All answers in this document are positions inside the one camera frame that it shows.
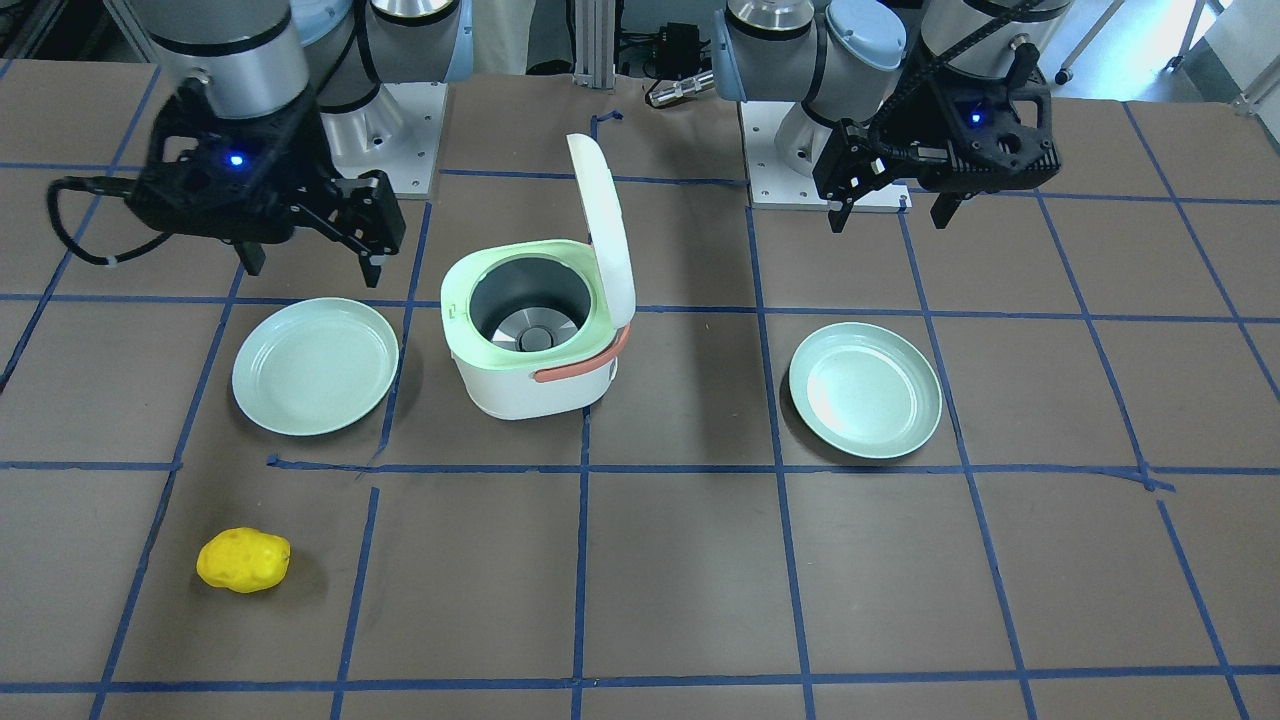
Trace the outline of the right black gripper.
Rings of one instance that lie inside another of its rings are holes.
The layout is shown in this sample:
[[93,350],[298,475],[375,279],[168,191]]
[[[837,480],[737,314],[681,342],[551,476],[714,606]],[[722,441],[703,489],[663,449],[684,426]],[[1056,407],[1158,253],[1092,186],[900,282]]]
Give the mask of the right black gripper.
[[390,177],[339,177],[310,85],[250,119],[216,115],[210,88],[189,77],[163,105],[125,197],[129,210],[154,231],[236,243],[251,277],[266,263],[261,243],[283,243],[308,227],[353,252],[365,286],[378,287],[406,232]]

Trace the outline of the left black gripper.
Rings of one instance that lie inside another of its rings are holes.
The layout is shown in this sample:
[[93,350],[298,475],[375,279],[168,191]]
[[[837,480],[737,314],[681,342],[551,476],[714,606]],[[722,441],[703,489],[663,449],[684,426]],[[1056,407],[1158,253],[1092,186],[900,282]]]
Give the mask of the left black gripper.
[[1039,59],[1038,46],[1025,42],[993,77],[938,65],[922,78],[934,54],[918,44],[899,83],[908,95],[884,105],[882,119],[872,124],[874,142],[855,120],[842,118],[814,163],[812,178],[828,202],[831,232],[844,231],[858,200],[905,177],[902,161],[924,190],[937,192],[931,220],[938,231],[969,193],[1034,190],[1056,177],[1062,159]]

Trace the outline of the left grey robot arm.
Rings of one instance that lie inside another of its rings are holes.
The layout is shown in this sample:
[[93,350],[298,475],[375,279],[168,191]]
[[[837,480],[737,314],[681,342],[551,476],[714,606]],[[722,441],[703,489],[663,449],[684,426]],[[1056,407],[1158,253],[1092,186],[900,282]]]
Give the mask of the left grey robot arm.
[[721,97],[787,102],[780,152],[841,232],[867,195],[909,178],[943,229],[982,193],[1060,173],[1041,54],[1066,1],[927,1],[915,33],[882,1],[727,1],[712,68]]

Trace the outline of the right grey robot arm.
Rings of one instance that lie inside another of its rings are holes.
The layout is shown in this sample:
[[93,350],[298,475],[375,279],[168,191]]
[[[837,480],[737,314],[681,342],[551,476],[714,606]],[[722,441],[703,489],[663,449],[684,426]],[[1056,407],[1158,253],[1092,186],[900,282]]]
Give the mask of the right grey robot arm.
[[150,229],[220,241],[257,275],[308,228],[375,287],[406,233],[424,132],[394,92],[467,79],[470,1],[141,1],[173,95],[125,205]]

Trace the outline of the green plate near right arm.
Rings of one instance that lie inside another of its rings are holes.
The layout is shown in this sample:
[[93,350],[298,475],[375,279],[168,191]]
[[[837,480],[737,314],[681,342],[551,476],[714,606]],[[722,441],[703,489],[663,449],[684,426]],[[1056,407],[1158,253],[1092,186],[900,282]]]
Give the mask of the green plate near right arm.
[[230,387],[257,427],[324,436],[371,413],[398,368],[398,336],[376,309],[349,299],[311,299],[271,314],[246,337]]

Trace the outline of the green plate near left arm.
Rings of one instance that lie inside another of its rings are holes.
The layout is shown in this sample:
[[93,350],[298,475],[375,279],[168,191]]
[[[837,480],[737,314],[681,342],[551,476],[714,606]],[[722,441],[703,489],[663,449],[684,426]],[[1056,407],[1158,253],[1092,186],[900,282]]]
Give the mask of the green plate near left arm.
[[933,437],[945,409],[938,374],[923,352],[869,323],[812,332],[795,348],[787,378],[804,424],[828,446],[859,457],[915,452]]

